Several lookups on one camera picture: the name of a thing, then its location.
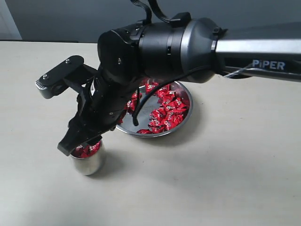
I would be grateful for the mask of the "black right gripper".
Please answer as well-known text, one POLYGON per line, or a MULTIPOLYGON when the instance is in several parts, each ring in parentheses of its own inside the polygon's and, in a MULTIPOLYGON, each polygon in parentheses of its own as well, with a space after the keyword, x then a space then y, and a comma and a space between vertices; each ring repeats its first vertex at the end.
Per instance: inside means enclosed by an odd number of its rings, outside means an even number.
POLYGON ((70 120, 68 130, 57 149, 69 156, 76 147, 84 143, 95 145, 100 142, 101 135, 117 124, 140 82, 141 76, 138 75, 121 84, 107 70, 99 69, 94 78, 95 91, 91 100, 82 112, 77 112, 70 120))

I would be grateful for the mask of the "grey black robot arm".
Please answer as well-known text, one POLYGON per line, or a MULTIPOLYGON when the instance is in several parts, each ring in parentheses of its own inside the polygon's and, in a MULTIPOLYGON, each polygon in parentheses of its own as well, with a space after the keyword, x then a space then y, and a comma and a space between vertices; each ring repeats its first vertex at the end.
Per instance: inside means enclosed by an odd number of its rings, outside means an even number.
POLYGON ((98 41, 100 65, 90 87, 69 80, 79 91, 78 110, 58 149, 70 155, 79 145, 114 128, 124 106, 144 78, 166 83, 204 83, 214 74, 235 79, 252 76, 300 81, 299 22, 229 31, 208 18, 182 27, 155 23, 103 33, 98 41))

